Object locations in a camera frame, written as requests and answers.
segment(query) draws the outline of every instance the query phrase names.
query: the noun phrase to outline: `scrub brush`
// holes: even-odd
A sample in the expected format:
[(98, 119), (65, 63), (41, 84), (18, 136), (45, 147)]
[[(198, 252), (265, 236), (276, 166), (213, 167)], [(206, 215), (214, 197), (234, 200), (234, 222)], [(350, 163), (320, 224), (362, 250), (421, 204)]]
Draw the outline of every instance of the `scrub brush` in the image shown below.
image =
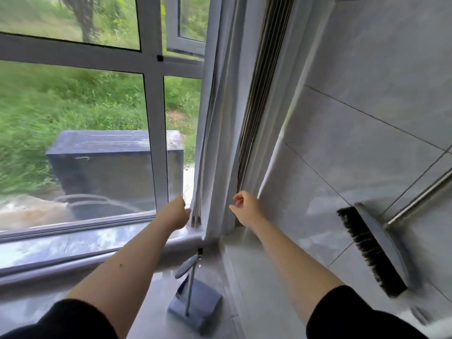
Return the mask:
[(396, 233), (394, 223), (411, 215), (451, 179), (452, 168), (387, 222), (371, 215), (361, 203), (337, 211), (376, 281), (389, 297), (398, 297), (405, 290), (415, 290), (421, 284), (420, 273), (402, 237)]

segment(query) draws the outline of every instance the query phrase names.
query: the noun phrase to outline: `window frame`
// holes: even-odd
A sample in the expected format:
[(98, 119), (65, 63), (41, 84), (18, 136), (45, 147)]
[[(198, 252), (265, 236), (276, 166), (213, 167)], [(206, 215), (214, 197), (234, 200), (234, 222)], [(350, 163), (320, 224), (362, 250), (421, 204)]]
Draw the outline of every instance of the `window frame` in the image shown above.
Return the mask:
[(204, 57), (206, 43), (179, 36), (180, 0), (165, 0), (166, 49), (181, 54)]
[[(161, 0), (135, 0), (140, 49), (0, 32), (0, 60), (143, 75), (155, 205), (168, 202), (164, 76), (202, 79), (204, 62), (162, 56)], [(0, 243), (148, 221), (156, 211), (0, 232)]]

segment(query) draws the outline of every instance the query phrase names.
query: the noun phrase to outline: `white curtain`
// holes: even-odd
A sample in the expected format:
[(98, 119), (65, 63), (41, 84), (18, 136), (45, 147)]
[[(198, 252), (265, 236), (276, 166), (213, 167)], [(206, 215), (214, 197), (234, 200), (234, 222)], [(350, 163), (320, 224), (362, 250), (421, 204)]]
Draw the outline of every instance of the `white curtain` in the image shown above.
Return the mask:
[(267, 0), (211, 0), (196, 142), (192, 225), (204, 237), (234, 229), (240, 132)]

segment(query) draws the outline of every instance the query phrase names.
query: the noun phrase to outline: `window sill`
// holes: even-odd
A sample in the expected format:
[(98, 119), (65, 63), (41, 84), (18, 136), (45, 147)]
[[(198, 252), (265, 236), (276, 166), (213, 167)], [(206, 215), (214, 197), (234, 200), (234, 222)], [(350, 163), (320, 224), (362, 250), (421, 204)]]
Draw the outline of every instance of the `window sill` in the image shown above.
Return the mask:
[[(25, 239), (0, 244), (0, 285), (53, 273), (83, 262), (105, 260), (138, 234), (148, 222), (84, 230), (71, 234)], [(202, 230), (184, 227), (175, 231), (165, 251), (179, 250), (185, 245), (199, 245)]]

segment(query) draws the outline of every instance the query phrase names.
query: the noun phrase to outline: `glass pane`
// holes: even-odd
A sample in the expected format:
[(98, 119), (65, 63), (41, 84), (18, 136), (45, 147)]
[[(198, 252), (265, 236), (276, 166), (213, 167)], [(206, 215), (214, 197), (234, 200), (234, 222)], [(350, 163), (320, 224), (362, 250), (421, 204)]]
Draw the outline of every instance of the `glass pane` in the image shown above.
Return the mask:
[(179, 35), (206, 41), (210, 0), (180, 0)]
[(0, 31), (140, 48), (135, 0), (1, 0)]
[(168, 150), (169, 199), (182, 193), (187, 208), (193, 196), (201, 85), (200, 79), (165, 76), (167, 140), (172, 140), (174, 147)]
[(0, 61), (0, 230), (155, 210), (140, 74)]
[(161, 10), (161, 20), (162, 20), (162, 52), (164, 56), (175, 56), (175, 57), (183, 57), (183, 58), (190, 58), (190, 59), (196, 59), (196, 60), (203, 60), (204, 58), (198, 57), (196, 55), (192, 55), (190, 53), (183, 54), (180, 52), (174, 52), (174, 51), (168, 51), (166, 41), (167, 41), (167, 30), (166, 30), (166, 7), (165, 7), (165, 0), (160, 0), (160, 10)]

